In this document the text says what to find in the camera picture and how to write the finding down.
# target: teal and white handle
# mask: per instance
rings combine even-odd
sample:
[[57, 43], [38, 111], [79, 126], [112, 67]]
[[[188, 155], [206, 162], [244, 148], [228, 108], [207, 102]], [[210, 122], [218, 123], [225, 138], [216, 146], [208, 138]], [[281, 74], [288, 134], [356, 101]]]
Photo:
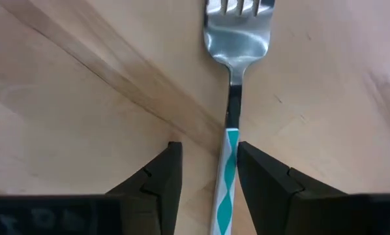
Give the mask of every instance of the teal and white handle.
[[227, 128], [218, 164], [211, 235], [231, 234], [238, 143], [239, 129]]

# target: stainless steel fork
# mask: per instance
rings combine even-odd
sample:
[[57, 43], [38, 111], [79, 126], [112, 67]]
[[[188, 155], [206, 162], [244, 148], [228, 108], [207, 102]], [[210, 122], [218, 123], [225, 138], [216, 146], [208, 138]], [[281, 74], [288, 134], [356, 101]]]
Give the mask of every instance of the stainless steel fork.
[[211, 221], [213, 235], [231, 234], [243, 75], [267, 53], [274, 5], [275, 0], [207, 0], [205, 45], [230, 72], [226, 131]]

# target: fork head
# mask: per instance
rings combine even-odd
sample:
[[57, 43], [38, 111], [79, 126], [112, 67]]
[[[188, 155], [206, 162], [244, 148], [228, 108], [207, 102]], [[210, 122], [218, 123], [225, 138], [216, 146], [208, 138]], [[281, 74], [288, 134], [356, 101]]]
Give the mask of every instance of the fork head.
[[267, 53], [275, 0], [207, 0], [203, 35], [208, 52], [230, 71]]

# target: black device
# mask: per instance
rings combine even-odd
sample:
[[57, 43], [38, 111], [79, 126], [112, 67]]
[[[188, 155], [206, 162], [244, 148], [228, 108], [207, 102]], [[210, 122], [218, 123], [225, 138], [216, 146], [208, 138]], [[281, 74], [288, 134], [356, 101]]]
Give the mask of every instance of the black device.
[[[390, 195], [347, 195], [247, 142], [237, 167], [257, 234], [390, 235]], [[0, 196], [0, 235], [174, 233], [182, 145], [171, 142], [105, 195]]]

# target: wooden table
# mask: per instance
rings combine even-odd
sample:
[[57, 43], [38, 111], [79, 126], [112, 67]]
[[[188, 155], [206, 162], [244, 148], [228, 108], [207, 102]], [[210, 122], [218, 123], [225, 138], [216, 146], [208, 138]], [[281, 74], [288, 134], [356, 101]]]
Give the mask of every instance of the wooden table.
[[[182, 141], [176, 234], [207, 234], [228, 74], [203, 0], [0, 0], [0, 193], [104, 193]], [[277, 0], [241, 139], [348, 193], [390, 192], [390, 0]], [[233, 234], [254, 234], [236, 189]]]

